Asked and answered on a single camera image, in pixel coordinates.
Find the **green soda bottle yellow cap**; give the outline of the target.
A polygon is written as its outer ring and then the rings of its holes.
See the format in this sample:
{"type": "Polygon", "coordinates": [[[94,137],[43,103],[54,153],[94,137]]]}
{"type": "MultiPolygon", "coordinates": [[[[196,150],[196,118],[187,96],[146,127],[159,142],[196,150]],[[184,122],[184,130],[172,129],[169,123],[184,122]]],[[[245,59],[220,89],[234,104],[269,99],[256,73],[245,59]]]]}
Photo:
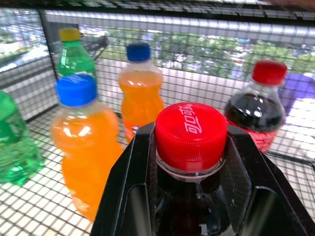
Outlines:
{"type": "Polygon", "coordinates": [[[59,30],[63,43],[58,59],[58,77],[72,74],[88,74],[96,80],[96,70],[93,58],[81,43],[80,31],[77,28],[59,30]]]}

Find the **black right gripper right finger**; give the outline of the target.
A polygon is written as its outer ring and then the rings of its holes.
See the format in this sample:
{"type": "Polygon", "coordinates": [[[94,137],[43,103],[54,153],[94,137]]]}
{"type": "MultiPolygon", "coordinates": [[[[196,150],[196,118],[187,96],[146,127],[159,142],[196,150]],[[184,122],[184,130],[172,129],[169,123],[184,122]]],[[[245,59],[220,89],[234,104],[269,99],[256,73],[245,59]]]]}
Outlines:
{"type": "Polygon", "coordinates": [[[222,189],[236,236],[315,236],[315,222],[251,136],[229,125],[222,189]]]}

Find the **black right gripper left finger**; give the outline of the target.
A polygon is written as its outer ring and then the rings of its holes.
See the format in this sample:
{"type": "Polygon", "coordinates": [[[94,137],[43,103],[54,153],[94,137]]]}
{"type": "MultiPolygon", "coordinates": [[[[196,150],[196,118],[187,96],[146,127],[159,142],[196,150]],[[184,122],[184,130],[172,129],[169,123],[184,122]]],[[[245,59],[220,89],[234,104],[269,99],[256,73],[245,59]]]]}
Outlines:
{"type": "Polygon", "coordinates": [[[155,124],[138,129],[112,167],[90,236],[153,236],[157,196],[155,124]]]}

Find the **cola bottle with printed red cap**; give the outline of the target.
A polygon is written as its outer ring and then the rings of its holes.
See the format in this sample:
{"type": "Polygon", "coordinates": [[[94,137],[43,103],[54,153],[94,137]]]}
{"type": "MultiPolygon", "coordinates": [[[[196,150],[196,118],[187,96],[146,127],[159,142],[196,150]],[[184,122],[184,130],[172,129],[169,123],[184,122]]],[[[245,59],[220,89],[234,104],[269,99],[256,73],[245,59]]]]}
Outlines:
{"type": "Polygon", "coordinates": [[[223,195],[227,122],[215,108],[182,102],[155,122],[157,200],[153,236],[229,236],[223,195]]]}

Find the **orange soda bottle blue cap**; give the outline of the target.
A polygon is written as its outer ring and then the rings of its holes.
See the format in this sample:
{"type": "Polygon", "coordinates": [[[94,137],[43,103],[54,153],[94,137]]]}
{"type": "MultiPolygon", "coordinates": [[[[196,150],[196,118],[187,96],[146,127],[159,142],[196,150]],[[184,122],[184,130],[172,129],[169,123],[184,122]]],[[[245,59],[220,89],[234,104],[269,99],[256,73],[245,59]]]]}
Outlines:
{"type": "Polygon", "coordinates": [[[119,120],[99,101],[91,75],[61,77],[56,89],[62,109],[51,132],[63,152],[63,178],[76,209],[94,222],[111,168],[123,153],[117,141],[119,120]]]}
{"type": "Polygon", "coordinates": [[[121,114],[127,142],[138,128],[156,121],[164,103],[159,94],[163,75],[152,63],[150,45],[131,43],[126,47],[128,66],[122,70],[118,82],[124,94],[121,114]]]}

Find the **purple object behind mesh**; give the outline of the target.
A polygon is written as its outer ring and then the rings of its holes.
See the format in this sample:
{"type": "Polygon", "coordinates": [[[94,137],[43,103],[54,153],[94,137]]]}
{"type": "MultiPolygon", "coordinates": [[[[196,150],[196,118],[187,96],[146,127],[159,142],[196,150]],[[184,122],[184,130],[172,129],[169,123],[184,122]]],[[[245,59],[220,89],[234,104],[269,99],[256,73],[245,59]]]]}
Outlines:
{"type": "Polygon", "coordinates": [[[288,73],[278,89],[278,95],[288,117],[295,101],[304,98],[315,98],[315,74],[310,77],[304,74],[288,73]]]}

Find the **cola bottle with plain red cap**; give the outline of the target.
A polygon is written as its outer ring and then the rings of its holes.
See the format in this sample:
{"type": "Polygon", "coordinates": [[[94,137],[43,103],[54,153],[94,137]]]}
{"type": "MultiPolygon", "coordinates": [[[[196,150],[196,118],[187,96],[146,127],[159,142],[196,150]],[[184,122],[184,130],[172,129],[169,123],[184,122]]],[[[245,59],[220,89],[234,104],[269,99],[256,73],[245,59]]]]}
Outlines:
{"type": "Polygon", "coordinates": [[[269,150],[284,124],[285,112],[278,87],[286,72],[287,66],[281,62],[257,62],[251,81],[232,95],[224,109],[227,122],[247,132],[261,152],[269,150]]]}

